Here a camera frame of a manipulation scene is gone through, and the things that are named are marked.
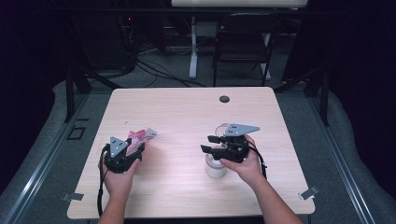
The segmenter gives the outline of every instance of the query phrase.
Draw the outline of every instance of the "wrist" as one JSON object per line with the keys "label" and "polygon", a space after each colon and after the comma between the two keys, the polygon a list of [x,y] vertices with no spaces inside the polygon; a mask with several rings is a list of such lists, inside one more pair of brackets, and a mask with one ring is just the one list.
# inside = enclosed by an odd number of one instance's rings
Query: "wrist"
{"label": "wrist", "polygon": [[108,202],[109,203],[126,204],[128,202],[128,196],[125,196],[122,194],[110,195]]}
{"label": "wrist", "polygon": [[262,186],[268,184],[268,181],[263,175],[259,175],[257,178],[252,179],[247,184],[253,189],[253,191],[257,191],[258,189],[262,188]]}

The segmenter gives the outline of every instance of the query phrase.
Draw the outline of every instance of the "black cable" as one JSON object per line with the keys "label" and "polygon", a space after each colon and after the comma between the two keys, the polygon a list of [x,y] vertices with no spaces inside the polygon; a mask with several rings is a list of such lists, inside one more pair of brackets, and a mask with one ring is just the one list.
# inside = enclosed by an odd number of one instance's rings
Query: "black cable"
{"label": "black cable", "polygon": [[140,65],[140,64],[137,64],[136,66],[138,66],[138,67],[139,67],[140,69],[142,69],[143,71],[145,71],[145,72],[147,72],[147,73],[149,73],[149,74],[151,74],[151,75],[154,75],[155,77],[161,77],[161,78],[166,78],[166,79],[172,79],[171,77],[163,77],[163,76],[159,75],[158,73],[157,73],[157,74],[154,74],[154,73],[150,72],[149,70],[147,70],[146,68],[142,67],[142,65]]}
{"label": "black cable", "polygon": [[[201,84],[201,83],[199,83],[199,82],[196,82],[196,81],[189,81],[189,80],[185,80],[185,79],[176,77],[176,76],[173,75],[170,71],[168,71],[166,68],[164,68],[163,66],[161,66],[161,65],[158,64],[158,63],[154,63],[154,62],[151,62],[151,61],[146,61],[146,62],[144,62],[144,61],[141,61],[141,60],[137,59],[136,65],[138,66],[139,63],[145,65],[147,68],[149,68],[149,69],[151,69],[151,70],[153,70],[153,71],[156,71],[156,72],[158,72],[158,73],[160,73],[160,74],[163,74],[163,75],[167,76],[167,77],[165,77],[165,78],[176,80],[176,81],[182,83],[183,85],[185,85],[185,86],[187,86],[187,87],[190,87],[190,85],[188,85],[188,83],[194,84],[194,85],[198,85],[198,86],[201,86],[201,87],[206,87],[204,84]],[[165,72],[163,72],[163,71],[160,71],[160,70],[157,70],[156,68],[154,68],[153,66],[149,65],[148,63],[153,63],[153,64],[155,64],[155,65],[157,65],[157,66],[160,66],[161,69],[165,70],[167,73],[165,73]]]}
{"label": "black cable", "polygon": [[265,172],[265,169],[267,168],[267,166],[265,165],[264,159],[262,158],[262,154],[260,154],[259,150],[256,148],[256,145],[254,145],[252,142],[248,141],[247,142],[249,144],[251,144],[253,147],[251,146],[247,146],[250,150],[256,152],[257,156],[260,159],[260,164],[262,166],[262,175],[265,177],[265,179],[267,178],[267,173]]}
{"label": "black cable", "polygon": [[176,81],[180,82],[181,84],[185,85],[186,87],[190,87],[190,85],[187,84],[185,80],[182,80],[182,79],[180,79],[178,77],[175,77],[173,74],[166,74],[165,72],[159,71],[159,70],[155,69],[154,67],[152,67],[151,65],[149,65],[149,64],[147,64],[147,63],[145,63],[143,61],[138,60],[138,62],[143,64],[143,65],[145,65],[147,68],[149,68],[149,69],[151,69],[153,71],[156,71],[157,73],[160,73],[160,74],[163,74],[163,75],[167,76],[168,79],[176,80]]}
{"label": "black cable", "polygon": [[147,87],[149,87],[151,84],[153,84],[153,83],[157,80],[157,78],[158,78],[158,73],[157,73],[157,76],[155,76],[154,80],[152,80],[149,84],[147,84],[147,85],[145,86],[145,88],[147,88]]}
{"label": "black cable", "polygon": [[105,152],[108,151],[109,148],[110,148],[110,145],[106,144],[105,147],[102,149],[102,152],[101,152],[100,158],[99,158],[99,174],[100,174],[99,179],[100,179],[100,184],[99,184],[98,198],[97,198],[97,207],[98,207],[99,217],[103,213],[103,209],[102,209],[103,183],[105,182],[105,176],[106,176],[106,174],[108,172],[108,169],[107,169],[106,173],[103,174],[103,156],[104,156]]}

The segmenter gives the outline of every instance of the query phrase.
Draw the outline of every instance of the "chair leg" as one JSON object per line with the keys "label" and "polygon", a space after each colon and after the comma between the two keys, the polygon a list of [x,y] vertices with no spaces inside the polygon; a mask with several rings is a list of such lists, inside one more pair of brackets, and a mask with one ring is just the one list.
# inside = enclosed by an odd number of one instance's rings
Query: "chair leg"
{"label": "chair leg", "polygon": [[213,62],[213,87],[216,87],[216,77],[218,75],[218,63]]}
{"label": "chair leg", "polygon": [[269,67],[269,63],[267,62],[267,64],[265,65],[265,70],[264,70],[264,74],[262,75],[262,87],[265,86],[265,79],[267,79],[267,73],[268,73],[268,67]]}
{"label": "chair leg", "polygon": [[216,56],[213,56],[213,60],[212,60],[212,68],[215,68],[215,63],[216,63]]}

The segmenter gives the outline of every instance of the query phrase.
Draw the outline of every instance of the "person's right hand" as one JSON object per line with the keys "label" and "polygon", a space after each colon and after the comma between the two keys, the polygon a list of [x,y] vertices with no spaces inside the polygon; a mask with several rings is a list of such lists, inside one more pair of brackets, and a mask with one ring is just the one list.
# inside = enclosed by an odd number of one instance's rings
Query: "person's right hand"
{"label": "person's right hand", "polygon": [[[245,134],[245,137],[251,144],[254,145],[254,140],[250,136]],[[253,187],[252,185],[255,181],[258,181],[261,177],[263,178],[259,158],[253,150],[249,151],[246,159],[242,163],[236,163],[225,159],[221,159],[220,162],[230,170],[237,172],[241,179],[251,187]]]}
{"label": "person's right hand", "polygon": [[[105,185],[110,198],[121,198],[127,200],[132,188],[134,174],[140,160],[136,159],[131,167],[123,174],[114,174],[108,171],[105,176]],[[104,173],[107,171],[105,163],[103,163]]]}

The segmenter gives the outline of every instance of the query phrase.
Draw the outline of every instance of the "table surface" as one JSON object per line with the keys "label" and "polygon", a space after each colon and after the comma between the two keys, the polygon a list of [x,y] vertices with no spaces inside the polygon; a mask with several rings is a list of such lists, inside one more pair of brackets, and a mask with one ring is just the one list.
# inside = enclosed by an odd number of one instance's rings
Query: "table surface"
{"label": "table surface", "polygon": [[[222,103],[222,95],[230,97]],[[251,133],[268,168],[268,181],[296,214],[312,214],[312,199],[301,200],[308,189],[290,135],[272,89],[163,88],[113,91],[70,203],[73,219],[98,218],[98,162],[111,136],[126,139],[129,131],[152,128],[158,136],[146,145],[134,176],[125,217],[246,217],[260,216],[252,189],[228,170],[222,178],[205,172],[208,135],[223,123],[260,127]],[[103,205],[108,194],[104,192]]]}
{"label": "table surface", "polygon": [[172,0],[173,7],[305,7],[307,0]]}

